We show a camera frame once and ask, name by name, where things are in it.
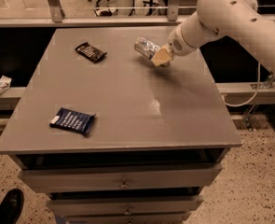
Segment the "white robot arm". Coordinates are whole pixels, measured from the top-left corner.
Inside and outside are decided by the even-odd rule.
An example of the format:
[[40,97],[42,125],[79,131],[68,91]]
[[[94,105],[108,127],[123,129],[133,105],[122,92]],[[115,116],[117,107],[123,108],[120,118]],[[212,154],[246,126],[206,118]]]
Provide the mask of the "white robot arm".
[[153,64],[170,63],[228,36],[275,76],[275,21],[259,15],[256,7],[256,0],[198,0],[196,11],[169,34]]

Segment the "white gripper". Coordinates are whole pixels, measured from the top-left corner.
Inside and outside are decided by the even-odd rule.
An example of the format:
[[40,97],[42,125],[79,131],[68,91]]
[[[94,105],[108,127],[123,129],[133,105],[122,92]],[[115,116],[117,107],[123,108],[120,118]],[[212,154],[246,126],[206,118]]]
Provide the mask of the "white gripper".
[[154,66],[167,67],[173,60],[173,54],[186,56],[196,50],[202,42],[202,29],[199,23],[183,22],[169,35],[168,44],[161,47],[151,59]]

